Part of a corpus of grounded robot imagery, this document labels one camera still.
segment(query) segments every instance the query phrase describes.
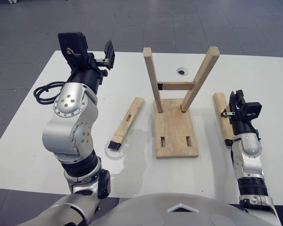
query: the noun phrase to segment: black tape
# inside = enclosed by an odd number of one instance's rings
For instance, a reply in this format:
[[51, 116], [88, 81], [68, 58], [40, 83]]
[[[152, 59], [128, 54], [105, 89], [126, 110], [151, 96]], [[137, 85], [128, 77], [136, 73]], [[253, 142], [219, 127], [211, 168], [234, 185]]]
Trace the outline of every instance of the black tape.
[[162, 90], [163, 84], [162, 83], [157, 83], [157, 87], [158, 87], [158, 90]]

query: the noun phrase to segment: wooden piece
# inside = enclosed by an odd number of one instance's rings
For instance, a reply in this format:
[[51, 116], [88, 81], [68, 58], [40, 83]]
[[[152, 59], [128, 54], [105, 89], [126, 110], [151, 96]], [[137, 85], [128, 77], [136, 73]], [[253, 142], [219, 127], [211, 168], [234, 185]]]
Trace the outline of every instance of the wooden piece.
[[234, 134], [230, 121], [228, 118], [221, 117], [221, 112], [223, 112], [224, 109], [228, 107], [224, 93], [214, 93], [214, 105], [215, 105], [216, 114], [219, 118], [220, 127], [224, 140], [226, 139], [232, 140]]
[[145, 100], [140, 97], [136, 97], [134, 99], [127, 111], [127, 114], [125, 115], [114, 136], [112, 137], [108, 148], [113, 150], [118, 150], [120, 148], [144, 101]]
[[208, 74], [212, 70], [219, 56], [220, 56], [220, 53], [217, 47], [211, 46], [208, 49], [208, 52], [206, 56], [204, 57], [201, 63], [201, 66], [193, 80], [193, 82], [195, 82], [195, 85], [192, 90], [189, 90], [187, 92], [187, 94], [185, 95], [183, 99], [183, 102], [181, 103], [182, 112], [186, 112], [189, 109], [192, 101], [196, 97], [198, 91], [200, 90], [202, 84], [206, 80]]
[[194, 87], [192, 81], [159, 81], [157, 82], [159, 90], [191, 90]]
[[163, 113], [158, 113], [154, 101], [156, 158], [198, 156], [190, 111], [181, 111], [182, 100], [162, 99]]
[[156, 102], [157, 110], [158, 110], [159, 113], [162, 113], [160, 95], [159, 95], [159, 90], [158, 90], [158, 87], [157, 87], [157, 78], [156, 78], [151, 48], [149, 48], [149, 47], [143, 48], [143, 56], [145, 58], [145, 62], [146, 62], [148, 75], [149, 75], [149, 78], [150, 78], [150, 82], [151, 82], [151, 86], [152, 86], [153, 95], [154, 95], [154, 99], [155, 99], [155, 102]]

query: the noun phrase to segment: black cable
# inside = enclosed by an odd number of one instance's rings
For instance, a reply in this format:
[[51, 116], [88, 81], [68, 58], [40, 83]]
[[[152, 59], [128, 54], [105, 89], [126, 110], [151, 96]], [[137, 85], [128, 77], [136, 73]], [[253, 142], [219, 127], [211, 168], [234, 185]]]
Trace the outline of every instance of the black cable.
[[52, 89], [52, 88], [55, 88], [55, 87], [62, 87], [62, 86], [64, 86], [65, 83], [66, 82], [64, 82], [64, 81], [55, 81], [55, 82], [51, 82], [51, 83], [47, 84], [46, 86], [38, 87], [34, 90], [33, 96], [36, 98], [37, 102], [41, 105], [53, 104], [53, 102], [58, 97], [58, 95], [60, 95], [60, 93], [58, 93], [57, 95], [55, 95], [54, 97], [51, 97], [51, 98], [41, 98], [40, 97], [41, 94], [44, 91], [49, 92], [49, 89]]

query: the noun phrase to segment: wooden leg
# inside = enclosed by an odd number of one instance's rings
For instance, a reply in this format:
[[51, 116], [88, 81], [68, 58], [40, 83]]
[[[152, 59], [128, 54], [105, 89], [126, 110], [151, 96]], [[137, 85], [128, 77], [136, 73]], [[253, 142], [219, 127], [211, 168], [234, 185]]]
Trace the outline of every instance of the wooden leg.
[[200, 90], [202, 84], [206, 80], [208, 74], [210, 73], [210, 71], [214, 67], [219, 56], [220, 56], [220, 53], [219, 53], [219, 50], [218, 50], [217, 47], [211, 46], [208, 49], [208, 52], [207, 52], [206, 56], [204, 57], [202, 64], [201, 64], [201, 66], [200, 66], [200, 68], [199, 68], [199, 70], [198, 70], [198, 72], [195, 75], [195, 78], [193, 80], [193, 82], [195, 82], [195, 85], [194, 85], [192, 90], [189, 90], [187, 92], [187, 94], [185, 95], [185, 97], [183, 99], [183, 102], [181, 103], [182, 112], [186, 112], [189, 109], [192, 101], [196, 97], [198, 91]]
[[160, 94], [159, 94], [159, 90], [158, 90], [158, 86], [157, 86], [157, 78], [156, 78], [151, 48], [149, 48], [149, 47], [143, 48], [143, 56], [145, 58], [145, 62], [146, 62], [148, 75], [149, 75], [149, 78], [150, 78], [150, 82], [151, 82], [151, 86], [152, 86], [153, 95], [154, 95], [154, 99], [155, 99], [155, 102], [156, 102], [157, 110], [158, 110], [159, 113], [162, 113]]
[[215, 111], [217, 114], [217, 117], [220, 122], [221, 132], [223, 135], [223, 139], [226, 140], [232, 140], [234, 137], [233, 134], [233, 128], [230, 124], [230, 121], [228, 118], [221, 117], [221, 112], [228, 106], [225, 94], [224, 93], [215, 93], [214, 94], [214, 105], [215, 105]]
[[134, 99], [129, 110], [127, 111], [127, 114], [125, 115], [121, 124], [119, 124], [114, 136], [112, 137], [108, 148], [112, 150], [119, 150], [144, 102], [145, 100], [140, 97], [136, 97]]

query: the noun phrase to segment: white table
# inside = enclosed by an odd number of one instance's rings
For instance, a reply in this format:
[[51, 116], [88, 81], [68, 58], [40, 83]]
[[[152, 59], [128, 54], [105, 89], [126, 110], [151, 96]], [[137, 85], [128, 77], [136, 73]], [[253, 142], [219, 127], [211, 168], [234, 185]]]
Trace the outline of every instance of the white table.
[[[102, 52], [94, 52], [97, 58]], [[159, 81], [192, 81], [203, 54], [153, 54]], [[176, 74], [178, 67], [189, 75]], [[40, 105], [36, 87], [65, 81], [70, 73], [56, 51], [0, 140], [0, 188], [68, 194], [63, 168], [42, 144], [42, 131], [53, 114]], [[116, 53], [115, 67], [98, 91], [99, 117], [92, 128], [94, 148], [112, 175], [110, 197], [176, 192], [199, 194], [237, 203], [239, 191], [224, 145], [212, 96], [243, 89], [246, 101], [263, 106], [253, 125], [262, 138], [262, 165], [269, 194], [283, 205], [283, 58], [222, 55], [191, 105], [199, 157], [156, 159], [153, 133], [153, 94], [142, 53]], [[182, 98], [185, 91], [161, 91], [162, 98]], [[120, 152], [107, 149], [111, 136], [135, 96], [145, 98]]]

